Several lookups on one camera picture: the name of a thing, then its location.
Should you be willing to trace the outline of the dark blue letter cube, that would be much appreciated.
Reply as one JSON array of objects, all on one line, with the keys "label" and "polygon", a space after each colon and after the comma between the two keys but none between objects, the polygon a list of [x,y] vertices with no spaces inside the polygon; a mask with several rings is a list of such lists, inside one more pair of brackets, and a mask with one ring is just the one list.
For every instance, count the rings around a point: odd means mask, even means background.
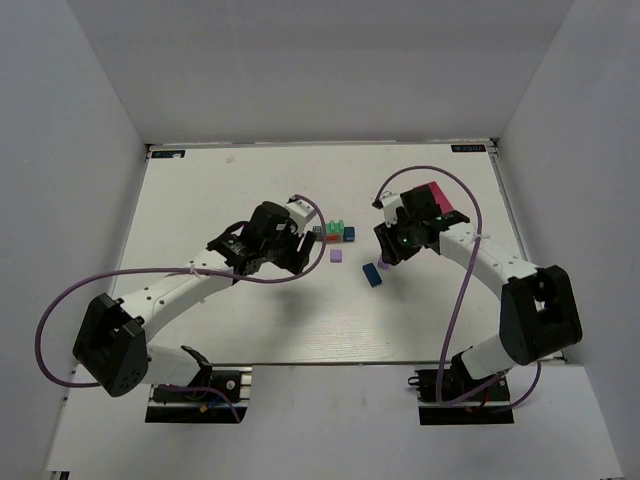
[{"label": "dark blue letter cube", "polygon": [[318,242],[324,242],[325,241],[325,231],[324,229],[320,226],[320,225],[316,225],[312,228],[313,233],[315,235],[315,238]]}]

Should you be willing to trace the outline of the green stepped wood block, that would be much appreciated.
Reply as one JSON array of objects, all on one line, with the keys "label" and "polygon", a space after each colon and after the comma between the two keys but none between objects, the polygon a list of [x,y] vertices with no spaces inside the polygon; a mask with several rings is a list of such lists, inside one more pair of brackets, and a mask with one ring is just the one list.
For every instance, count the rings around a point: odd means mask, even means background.
[{"label": "green stepped wood block", "polygon": [[326,233],[328,236],[340,236],[344,235],[345,224],[343,220],[329,221],[326,223]]}]

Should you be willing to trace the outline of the pink plastic box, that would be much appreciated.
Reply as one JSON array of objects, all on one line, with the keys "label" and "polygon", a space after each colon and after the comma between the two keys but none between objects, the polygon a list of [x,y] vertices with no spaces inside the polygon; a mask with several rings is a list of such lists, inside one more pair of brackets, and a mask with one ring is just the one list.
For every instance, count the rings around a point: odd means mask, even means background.
[{"label": "pink plastic box", "polygon": [[440,185],[436,181],[422,184],[422,187],[428,187],[430,189],[436,204],[440,207],[443,214],[455,210],[455,208],[441,189]]}]

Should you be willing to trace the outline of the blue wood cube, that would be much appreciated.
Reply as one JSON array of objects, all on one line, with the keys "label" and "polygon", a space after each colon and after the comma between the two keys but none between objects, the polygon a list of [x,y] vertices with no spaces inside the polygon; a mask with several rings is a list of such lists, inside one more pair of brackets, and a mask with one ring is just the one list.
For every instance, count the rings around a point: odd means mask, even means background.
[{"label": "blue wood cube", "polygon": [[344,242],[354,242],[355,241],[355,228],[352,226],[346,226],[343,231],[343,241]]}]

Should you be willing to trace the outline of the blue rectangular wood block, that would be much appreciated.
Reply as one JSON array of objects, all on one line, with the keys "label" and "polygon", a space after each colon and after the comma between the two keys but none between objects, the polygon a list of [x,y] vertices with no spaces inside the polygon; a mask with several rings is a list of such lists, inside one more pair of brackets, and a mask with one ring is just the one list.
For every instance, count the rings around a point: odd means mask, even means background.
[{"label": "blue rectangular wood block", "polygon": [[362,266],[364,276],[372,288],[375,288],[383,283],[383,280],[377,270],[377,267],[373,263],[367,263]]}]

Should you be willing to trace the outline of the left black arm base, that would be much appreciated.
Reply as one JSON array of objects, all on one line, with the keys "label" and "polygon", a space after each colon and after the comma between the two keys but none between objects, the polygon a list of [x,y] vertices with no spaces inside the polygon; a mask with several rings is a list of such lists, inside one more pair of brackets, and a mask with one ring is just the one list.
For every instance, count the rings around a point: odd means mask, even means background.
[{"label": "left black arm base", "polygon": [[250,368],[206,368],[187,387],[153,385],[145,422],[239,424],[249,407],[250,387]]}]

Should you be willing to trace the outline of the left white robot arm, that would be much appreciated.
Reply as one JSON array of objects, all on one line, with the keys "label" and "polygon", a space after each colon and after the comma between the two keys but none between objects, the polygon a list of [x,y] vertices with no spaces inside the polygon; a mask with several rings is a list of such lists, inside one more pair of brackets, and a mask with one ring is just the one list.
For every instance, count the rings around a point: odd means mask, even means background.
[{"label": "left white robot arm", "polygon": [[300,276],[316,242],[307,228],[316,214],[301,198],[284,205],[265,201],[249,220],[228,227],[186,266],[117,299],[95,297],[73,347],[75,358],[112,397],[141,383],[191,391],[208,387],[213,366],[204,355],[188,346],[153,347],[151,340],[207,297],[254,279],[266,263]]}]

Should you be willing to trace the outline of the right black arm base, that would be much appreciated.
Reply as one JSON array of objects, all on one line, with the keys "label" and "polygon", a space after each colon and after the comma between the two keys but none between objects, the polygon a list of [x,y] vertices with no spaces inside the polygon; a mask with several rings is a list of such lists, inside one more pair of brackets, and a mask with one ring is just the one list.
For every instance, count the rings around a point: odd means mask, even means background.
[{"label": "right black arm base", "polygon": [[480,426],[514,423],[511,394],[504,378],[494,381],[472,396],[483,381],[463,380],[444,370],[441,398],[436,398],[436,368],[417,369],[407,380],[417,395],[421,426]]}]

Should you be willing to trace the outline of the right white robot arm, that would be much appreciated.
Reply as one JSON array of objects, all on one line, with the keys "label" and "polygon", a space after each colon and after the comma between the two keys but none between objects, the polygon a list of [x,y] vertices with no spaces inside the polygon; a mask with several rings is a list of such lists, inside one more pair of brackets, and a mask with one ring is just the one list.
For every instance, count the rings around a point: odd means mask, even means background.
[{"label": "right white robot arm", "polygon": [[500,302],[498,331],[454,355],[436,378],[451,388],[451,401],[516,365],[526,366],[582,340],[583,331],[568,273],[540,267],[481,236],[457,210],[442,211],[427,185],[374,201],[384,220],[374,233],[385,263],[397,266],[430,249],[485,285]]}]

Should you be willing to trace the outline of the left purple wood cube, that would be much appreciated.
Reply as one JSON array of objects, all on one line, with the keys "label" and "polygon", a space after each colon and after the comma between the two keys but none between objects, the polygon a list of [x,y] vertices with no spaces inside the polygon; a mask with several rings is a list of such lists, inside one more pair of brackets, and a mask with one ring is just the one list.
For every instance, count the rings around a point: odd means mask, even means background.
[{"label": "left purple wood cube", "polygon": [[343,261],[343,251],[341,249],[330,250],[330,262],[341,263]]}]

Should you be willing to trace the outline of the right blue table sticker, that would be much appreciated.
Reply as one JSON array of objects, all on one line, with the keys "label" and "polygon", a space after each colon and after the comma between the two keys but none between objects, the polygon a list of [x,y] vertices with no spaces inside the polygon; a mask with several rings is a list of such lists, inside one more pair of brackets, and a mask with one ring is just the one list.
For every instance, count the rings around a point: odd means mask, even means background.
[{"label": "right blue table sticker", "polygon": [[451,150],[454,153],[486,152],[486,146],[482,144],[453,144]]}]

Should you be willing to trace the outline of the blue table sticker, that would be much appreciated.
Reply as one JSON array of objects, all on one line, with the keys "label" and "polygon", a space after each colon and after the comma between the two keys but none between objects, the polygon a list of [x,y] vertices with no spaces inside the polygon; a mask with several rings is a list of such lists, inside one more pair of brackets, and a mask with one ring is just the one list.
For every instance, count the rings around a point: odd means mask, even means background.
[{"label": "blue table sticker", "polygon": [[151,152],[151,157],[153,159],[184,158],[185,154],[185,150],[155,150]]},{"label": "blue table sticker", "polygon": [[451,150],[454,153],[486,152],[486,146],[482,144],[453,144]]}]

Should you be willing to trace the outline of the left blue table sticker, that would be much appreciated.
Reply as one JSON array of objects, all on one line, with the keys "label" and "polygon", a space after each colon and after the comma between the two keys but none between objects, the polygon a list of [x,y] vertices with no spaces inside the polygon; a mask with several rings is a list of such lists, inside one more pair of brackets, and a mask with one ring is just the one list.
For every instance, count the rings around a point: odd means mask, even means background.
[{"label": "left blue table sticker", "polygon": [[185,150],[155,150],[151,152],[151,157],[153,159],[184,158],[185,154]]}]

